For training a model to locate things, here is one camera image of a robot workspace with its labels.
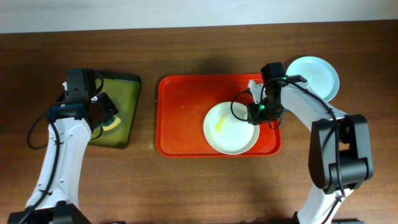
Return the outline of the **red plastic tray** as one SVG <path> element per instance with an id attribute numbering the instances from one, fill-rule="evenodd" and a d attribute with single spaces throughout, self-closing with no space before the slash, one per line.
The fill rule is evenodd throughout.
<path id="1" fill-rule="evenodd" d="M 206 114 L 233 100 L 260 74 L 170 75 L 161 79 L 157 97 L 156 145 L 169 158 L 224 157 L 205 139 Z"/>

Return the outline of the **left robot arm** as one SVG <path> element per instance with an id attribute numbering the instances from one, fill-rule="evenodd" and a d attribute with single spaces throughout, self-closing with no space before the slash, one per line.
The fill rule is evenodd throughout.
<path id="1" fill-rule="evenodd" d="M 67 71 L 65 91 L 41 114 L 49 138 L 40 176 L 25 210 L 11 213 L 8 223 L 88 223 L 78 208 L 78 185 L 85 149 L 93 131 L 118 109 L 102 91 L 100 71 Z"/>

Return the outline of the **black tray with soapy water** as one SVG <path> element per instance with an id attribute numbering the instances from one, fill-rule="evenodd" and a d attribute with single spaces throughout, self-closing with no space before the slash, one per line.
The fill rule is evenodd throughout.
<path id="1" fill-rule="evenodd" d="M 100 72 L 104 77 L 103 91 L 108 94 L 119 110 L 116 116 L 121 119 L 121 123 L 110 131 L 103 131 L 101 127 L 96 128 L 89 144 L 124 149 L 129 144 L 141 92 L 141 78 L 128 73 Z"/>

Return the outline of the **yellow green sponge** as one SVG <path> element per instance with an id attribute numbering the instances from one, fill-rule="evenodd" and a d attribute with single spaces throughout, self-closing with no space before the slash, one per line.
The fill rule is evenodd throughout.
<path id="1" fill-rule="evenodd" d="M 102 129 L 103 131 L 110 131 L 117 127 L 120 123 L 121 119 L 114 115 L 102 124 Z"/>

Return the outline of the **light blue plate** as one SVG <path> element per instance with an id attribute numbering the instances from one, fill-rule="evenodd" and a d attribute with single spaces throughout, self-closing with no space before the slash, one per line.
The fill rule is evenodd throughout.
<path id="1" fill-rule="evenodd" d="M 337 71 L 326 60 L 305 56 L 294 60 L 287 68 L 286 75 L 301 75 L 316 94 L 325 101 L 331 101 L 340 88 Z"/>

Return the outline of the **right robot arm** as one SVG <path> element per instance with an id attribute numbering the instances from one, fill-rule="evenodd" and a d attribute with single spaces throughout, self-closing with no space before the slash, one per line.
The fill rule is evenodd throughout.
<path id="1" fill-rule="evenodd" d="M 291 111 L 310 131 L 308 170 L 313 185 L 292 223 L 331 223 L 347 196 L 374 173 L 367 119 L 323 100 L 301 75 L 288 76 L 280 62 L 261 68 L 263 83 L 248 85 L 249 124 L 280 121 Z"/>

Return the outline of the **white plate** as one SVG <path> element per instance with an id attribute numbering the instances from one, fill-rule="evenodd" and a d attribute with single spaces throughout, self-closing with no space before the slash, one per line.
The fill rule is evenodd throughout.
<path id="1" fill-rule="evenodd" d="M 206 114 L 203 133 L 208 144 L 227 155 L 243 154 L 259 139 L 259 125 L 240 121 L 231 112 L 231 102 L 219 103 Z"/>

